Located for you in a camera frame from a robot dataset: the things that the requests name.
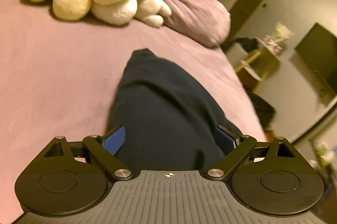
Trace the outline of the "dark navy jacket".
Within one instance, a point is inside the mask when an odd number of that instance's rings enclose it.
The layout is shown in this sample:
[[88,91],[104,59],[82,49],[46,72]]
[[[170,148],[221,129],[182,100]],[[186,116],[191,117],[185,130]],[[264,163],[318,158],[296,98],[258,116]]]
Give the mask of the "dark navy jacket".
[[242,134],[183,68],[149,49],[132,53],[107,122],[126,130],[118,160],[135,173],[206,170],[224,156],[214,139],[218,125]]

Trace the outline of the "black wall television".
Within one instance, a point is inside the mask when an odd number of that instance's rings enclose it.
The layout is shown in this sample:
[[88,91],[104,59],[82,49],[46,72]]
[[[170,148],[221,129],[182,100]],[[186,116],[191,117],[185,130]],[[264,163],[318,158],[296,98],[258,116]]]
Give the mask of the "black wall television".
[[295,51],[328,90],[336,93],[336,36],[315,23]]

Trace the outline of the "paper-wrapped flower bouquet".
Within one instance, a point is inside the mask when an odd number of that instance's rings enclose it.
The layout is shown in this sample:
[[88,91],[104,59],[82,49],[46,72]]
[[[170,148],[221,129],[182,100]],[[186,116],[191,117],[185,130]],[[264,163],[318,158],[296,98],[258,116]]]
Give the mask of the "paper-wrapped flower bouquet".
[[295,34],[281,22],[277,22],[272,34],[266,37],[267,47],[273,53],[280,53],[285,47],[285,42]]

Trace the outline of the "purple pillow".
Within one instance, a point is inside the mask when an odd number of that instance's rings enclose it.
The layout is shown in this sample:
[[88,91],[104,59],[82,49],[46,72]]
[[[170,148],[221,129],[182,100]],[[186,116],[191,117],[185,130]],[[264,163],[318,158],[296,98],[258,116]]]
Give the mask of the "purple pillow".
[[214,48],[228,37],[231,16],[217,0],[163,0],[171,9],[164,25],[199,44]]

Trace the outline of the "dark bag on floor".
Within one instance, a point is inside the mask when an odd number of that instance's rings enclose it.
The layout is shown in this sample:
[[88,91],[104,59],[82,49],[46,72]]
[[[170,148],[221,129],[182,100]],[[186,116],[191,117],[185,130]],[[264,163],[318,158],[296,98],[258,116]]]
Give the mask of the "dark bag on floor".
[[262,128],[268,128],[276,114],[275,108],[255,93],[249,93],[248,96],[253,104]]

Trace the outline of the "yellow side table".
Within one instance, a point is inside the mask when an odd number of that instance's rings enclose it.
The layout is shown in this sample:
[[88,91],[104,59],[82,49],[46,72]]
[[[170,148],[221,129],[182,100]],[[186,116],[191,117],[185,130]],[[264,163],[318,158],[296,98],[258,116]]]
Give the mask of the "yellow side table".
[[279,67],[281,60],[261,39],[257,39],[258,49],[249,53],[235,68],[243,88],[257,93],[259,87]]

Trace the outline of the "dark wooden door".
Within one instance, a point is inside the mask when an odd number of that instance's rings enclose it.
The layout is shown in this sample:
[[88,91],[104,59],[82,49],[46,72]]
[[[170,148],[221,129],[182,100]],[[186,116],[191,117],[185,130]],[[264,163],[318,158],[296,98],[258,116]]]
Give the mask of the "dark wooden door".
[[227,40],[231,40],[248,18],[261,4],[262,0],[237,0],[230,9],[231,28]]

